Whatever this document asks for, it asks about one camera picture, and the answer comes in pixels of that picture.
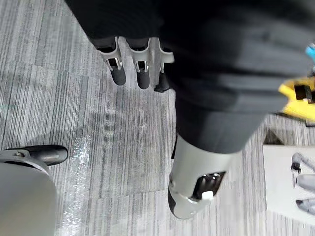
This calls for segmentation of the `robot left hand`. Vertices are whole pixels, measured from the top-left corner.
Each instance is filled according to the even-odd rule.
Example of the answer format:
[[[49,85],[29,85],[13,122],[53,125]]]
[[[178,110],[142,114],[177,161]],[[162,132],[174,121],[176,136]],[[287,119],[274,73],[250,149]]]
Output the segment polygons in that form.
[[[156,37],[175,91],[176,143],[168,187],[173,215],[210,203],[231,160],[288,99],[279,86],[308,72],[312,0],[69,0],[88,39],[117,68],[116,37],[146,52]]]

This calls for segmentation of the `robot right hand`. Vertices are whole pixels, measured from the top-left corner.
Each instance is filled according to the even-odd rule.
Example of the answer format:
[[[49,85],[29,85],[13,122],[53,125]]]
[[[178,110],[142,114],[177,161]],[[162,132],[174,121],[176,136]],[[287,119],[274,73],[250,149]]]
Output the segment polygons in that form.
[[[293,187],[298,185],[304,190],[310,191],[312,193],[315,192],[315,162],[308,157],[305,157],[299,152],[296,152],[292,156],[292,182]],[[312,174],[302,174],[301,173],[301,164],[306,165],[309,169],[313,171]],[[297,207],[310,214],[315,215],[315,199],[297,199],[295,200]]]

